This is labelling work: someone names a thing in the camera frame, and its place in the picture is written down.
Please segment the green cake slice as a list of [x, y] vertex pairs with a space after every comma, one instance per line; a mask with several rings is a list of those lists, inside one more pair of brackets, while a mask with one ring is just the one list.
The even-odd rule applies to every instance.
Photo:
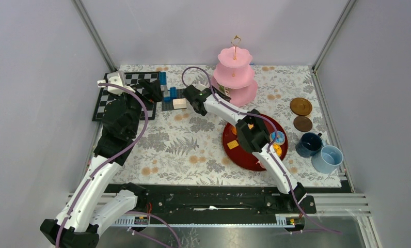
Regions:
[[226, 87], [224, 87], [220, 84], [217, 84], [217, 91], [218, 91], [218, 95], [220, 97], [222, 97], [224, 100], [226, 100], [226, 101], [231, 100], [230, 91], [229, 91], [228, 88], [226, 88]]

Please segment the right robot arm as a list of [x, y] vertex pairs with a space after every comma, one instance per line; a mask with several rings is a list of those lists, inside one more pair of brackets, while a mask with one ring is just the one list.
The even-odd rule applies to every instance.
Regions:
[[190, 85], [184, 89], [183, 96], [196, 113], [202, 116], [215, 114], [236, 128], [239, 146], [256, 157], [274, 178], [279, 192], [287, 194], [282, 200], [286, 211], [295, 213], [303, 206], [307, 191], [291, 175], [274, 150], [266, 123], [273, 127], [274, 132], [277, 129], [269, 119], [260, 115], [256, 109], [247, 111], [231, 104], [231, 98], [219, 93], [214, 87], [199, 90]]

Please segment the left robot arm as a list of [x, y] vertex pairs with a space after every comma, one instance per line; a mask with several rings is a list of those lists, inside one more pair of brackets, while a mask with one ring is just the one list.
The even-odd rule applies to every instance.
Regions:
[[40, 231], [55, 247], [96, 247], [102, 234], [122, 215], [146, 208], [146, 189], [125, 184], [100, 209], [97, 203], [124, 165], [148, 125], [147, 106], [163, 99], [159, 80], [139, 79], [134, 87], [120, 76], [99, 80], [114, 100], [105, 106], [103, 129], [88, 170], [73, 196], [54, 219], [45, 219]]

